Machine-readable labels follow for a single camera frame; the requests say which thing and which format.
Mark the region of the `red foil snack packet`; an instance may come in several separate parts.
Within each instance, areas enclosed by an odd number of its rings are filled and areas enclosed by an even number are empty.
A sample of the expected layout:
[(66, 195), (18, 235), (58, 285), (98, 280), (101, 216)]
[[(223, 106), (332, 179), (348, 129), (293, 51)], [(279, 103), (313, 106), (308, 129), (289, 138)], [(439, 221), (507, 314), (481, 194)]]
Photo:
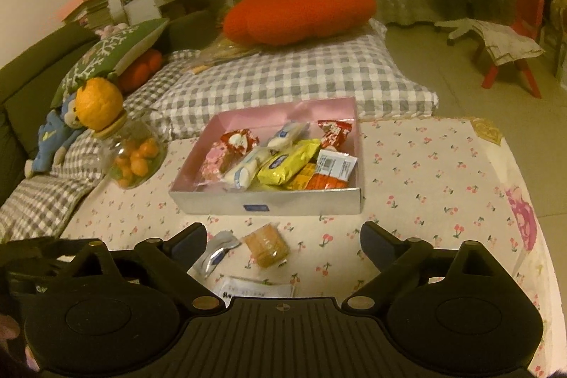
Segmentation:
[(331, 149), (332, 151), (339, 150), (353, 128), (352, 123), (348, 121), (319, 120), (317, 124), (323, 130), (320, 139), (321, 148)]

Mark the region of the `blue plush doll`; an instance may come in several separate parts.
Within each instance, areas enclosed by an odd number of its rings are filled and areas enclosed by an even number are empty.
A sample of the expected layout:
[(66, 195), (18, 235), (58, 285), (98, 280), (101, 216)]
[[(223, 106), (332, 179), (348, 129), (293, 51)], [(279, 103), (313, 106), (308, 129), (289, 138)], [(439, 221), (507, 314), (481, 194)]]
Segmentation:
[(26, 179), (48, 174), (53, 166), (61, 165), (71, 145), (85, 131), (77, 116), (76, 96), (77, 93), (69, 95), (60, 109), (52, 109), (39, 127), (38, 153), (26, 161)]

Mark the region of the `silver foil snack packet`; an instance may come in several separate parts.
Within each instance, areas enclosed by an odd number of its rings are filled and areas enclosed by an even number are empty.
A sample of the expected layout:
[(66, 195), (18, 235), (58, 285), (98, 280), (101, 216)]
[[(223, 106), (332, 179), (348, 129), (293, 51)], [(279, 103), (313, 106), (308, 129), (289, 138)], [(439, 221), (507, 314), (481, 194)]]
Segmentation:
[(208, 278), (231, 250), (238, 248), (241, 241), (232, 232), (220, 231), (206, 245), (205, 252), (191, 267), (198, 276)]

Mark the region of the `white label snack packet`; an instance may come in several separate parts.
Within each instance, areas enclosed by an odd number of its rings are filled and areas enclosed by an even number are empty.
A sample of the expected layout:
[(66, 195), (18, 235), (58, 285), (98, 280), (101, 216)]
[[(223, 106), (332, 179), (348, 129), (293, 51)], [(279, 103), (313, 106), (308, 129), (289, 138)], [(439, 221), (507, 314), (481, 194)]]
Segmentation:
[(294, 295), (294, 286), (226, 276), (214, 285), (212, 291), (229, 305), (234, 297), (290, 298)]

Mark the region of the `dark green sofa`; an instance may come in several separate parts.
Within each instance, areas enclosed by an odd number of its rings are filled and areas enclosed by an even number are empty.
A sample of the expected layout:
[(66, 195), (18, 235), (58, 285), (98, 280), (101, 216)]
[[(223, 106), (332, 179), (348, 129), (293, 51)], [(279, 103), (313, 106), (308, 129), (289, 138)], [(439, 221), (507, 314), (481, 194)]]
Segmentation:
[[(218, 36), (216, 16), (194, 11), (166, 26), (154, 48), (168, 55), (202, 50)], [(24, 163), (38, 152), (38, 128), (45, 122), (58, 84), (100, 40), (71, 24), (48, 34), (1, 68), (1, 201), (24, 179)]]

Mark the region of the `cherry print tablecloth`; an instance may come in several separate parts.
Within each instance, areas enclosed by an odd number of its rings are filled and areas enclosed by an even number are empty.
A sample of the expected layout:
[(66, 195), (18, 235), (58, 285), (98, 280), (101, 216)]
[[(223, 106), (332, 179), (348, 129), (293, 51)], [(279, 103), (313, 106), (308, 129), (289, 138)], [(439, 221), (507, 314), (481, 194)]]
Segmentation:
[(544, 376), (566, 365), (561, 297), (545, 238), (529, 192), (502, 135), (470, 119), (364, 122), (359, 164), (364, 204), (347, 215), (338, 199), (330, 210), (262, 216), (225, 215), (218, 199), (201, 215), (186, 214), (170, 197), (172, 182), (193, 141), (173, 141), (162, 168), (142, 186), (123, 190), (101, 182), (65, 228), (69, 239), (98, 238), (111, 249), (166, 239), (194, 222), (209, 234), (244, 237), (273, 225), (289, 246), (282, 265), (259, 267), (246, 246), (231, 251), (205, 279), (220, 294), (248, 279), (253, 293), (289, 288), (297, 297), (342, 300), (377, 271), (359, 245), (364, 222), (376, 222), (400, 239), (420, 238), (437, 248), (481, 242), (523, 288), (544, 321), (544, 337), (530, 368)]

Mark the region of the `white candy packet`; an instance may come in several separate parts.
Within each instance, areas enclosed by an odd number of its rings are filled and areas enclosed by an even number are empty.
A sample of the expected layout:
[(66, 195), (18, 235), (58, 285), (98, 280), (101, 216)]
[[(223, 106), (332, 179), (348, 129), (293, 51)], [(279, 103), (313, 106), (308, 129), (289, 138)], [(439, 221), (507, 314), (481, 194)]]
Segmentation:
[(255, 147), (225, 173), (222, 181), (237, 190), (247, 190), (260, 168), (271, 156), (271, 149), (262, 146)]

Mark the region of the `white barcode snack packet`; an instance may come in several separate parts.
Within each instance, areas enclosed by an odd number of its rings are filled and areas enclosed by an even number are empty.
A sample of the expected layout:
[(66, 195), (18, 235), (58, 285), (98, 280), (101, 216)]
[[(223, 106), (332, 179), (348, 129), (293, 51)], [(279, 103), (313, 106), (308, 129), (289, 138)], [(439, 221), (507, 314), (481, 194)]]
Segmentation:
[(315, 173), (348, 182), (357, 163), (358, 159), (348, 153), (322, 149), (317, 157)]

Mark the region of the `red white snack packet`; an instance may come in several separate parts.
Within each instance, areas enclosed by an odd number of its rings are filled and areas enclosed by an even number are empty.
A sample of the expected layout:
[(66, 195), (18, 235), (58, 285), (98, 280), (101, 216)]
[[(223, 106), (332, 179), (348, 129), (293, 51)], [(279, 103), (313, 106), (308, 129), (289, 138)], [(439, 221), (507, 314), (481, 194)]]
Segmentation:
[(220, 137), (220, 141), (227, 147), (232, 161), (242, 159), (259, 145), (259, 137), (250, 129), (228, 131)]

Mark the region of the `pink silver cardboard box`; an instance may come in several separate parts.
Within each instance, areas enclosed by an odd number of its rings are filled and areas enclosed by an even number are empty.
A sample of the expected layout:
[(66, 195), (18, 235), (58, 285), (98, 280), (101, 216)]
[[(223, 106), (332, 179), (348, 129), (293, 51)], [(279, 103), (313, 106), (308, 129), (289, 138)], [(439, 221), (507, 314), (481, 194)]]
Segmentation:
[(352, 98), (214, 116), (170, 189), (192, 215), (355, 215), (362, 158)]

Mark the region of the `crinkled plastic wrappers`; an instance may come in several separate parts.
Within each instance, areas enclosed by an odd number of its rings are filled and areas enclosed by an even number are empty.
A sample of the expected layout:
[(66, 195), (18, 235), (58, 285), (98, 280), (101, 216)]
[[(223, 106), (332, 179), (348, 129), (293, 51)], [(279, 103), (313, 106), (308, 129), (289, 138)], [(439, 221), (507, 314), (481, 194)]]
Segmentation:
[(263, 47), (260, 45), (239, 45), (226, 38), (224, 34), (220, 34), (208, 47), (205, 47), (189, 61), (184, 71), (197, 75), (213, 66), (239, 60), (242, 57), (250, 57), (259, 54), (262, 50)]

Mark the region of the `orange snack packet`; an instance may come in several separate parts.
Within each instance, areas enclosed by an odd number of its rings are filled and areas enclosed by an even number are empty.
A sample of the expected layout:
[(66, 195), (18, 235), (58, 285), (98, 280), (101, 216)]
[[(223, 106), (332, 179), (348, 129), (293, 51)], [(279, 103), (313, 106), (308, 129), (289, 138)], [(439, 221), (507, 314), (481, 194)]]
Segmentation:
[(318, 174), (314, 163), (308, 163), (283, 188), (289, 191), (344, 189), (348, 181), (336, 179), (333, 176)]

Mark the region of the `stack of books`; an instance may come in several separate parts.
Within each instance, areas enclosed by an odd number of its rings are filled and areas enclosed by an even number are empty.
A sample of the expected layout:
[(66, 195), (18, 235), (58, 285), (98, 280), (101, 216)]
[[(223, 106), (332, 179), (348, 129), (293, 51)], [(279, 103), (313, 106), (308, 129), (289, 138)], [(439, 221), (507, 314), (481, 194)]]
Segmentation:
[(78, 23), (94, 32), (113, 24), (108, 0), (70, 0), (57, 11), (64, 24)]

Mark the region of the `brown cracker packet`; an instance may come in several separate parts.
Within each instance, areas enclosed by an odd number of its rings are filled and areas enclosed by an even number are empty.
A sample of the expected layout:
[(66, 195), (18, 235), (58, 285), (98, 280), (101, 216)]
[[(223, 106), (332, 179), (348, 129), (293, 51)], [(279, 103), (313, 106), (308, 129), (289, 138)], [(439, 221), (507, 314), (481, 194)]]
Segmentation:
[(243, 242), (257, 265), (267, 269), (289, 255), (289, 247), (275, 225), (267, 224), (246, 235)]

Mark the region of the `grey checkered quilt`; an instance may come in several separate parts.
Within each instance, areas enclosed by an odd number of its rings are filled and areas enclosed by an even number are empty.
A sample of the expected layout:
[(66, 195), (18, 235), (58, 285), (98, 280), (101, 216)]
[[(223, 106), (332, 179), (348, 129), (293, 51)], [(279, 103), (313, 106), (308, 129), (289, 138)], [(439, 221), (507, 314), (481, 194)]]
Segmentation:
[[(132, 115), (147, 110), (150, 124), (169, 140), (199, 135), (222, 111), (298, 100), (353, 97), (361, 116), (431, 116), (437, 95), (399, 70), (386, 48), (386, 32), (371, 20), (350, 34), (242, 57), (199, 75), (185, 71), (196, 51), (175, 52), (125, 107)], [(95, 164), (99, 153), (99, 144), (84, 132), (53, 173), (21, 180), (1, 207), (2, 241), (61, 234), (102, 179)]]

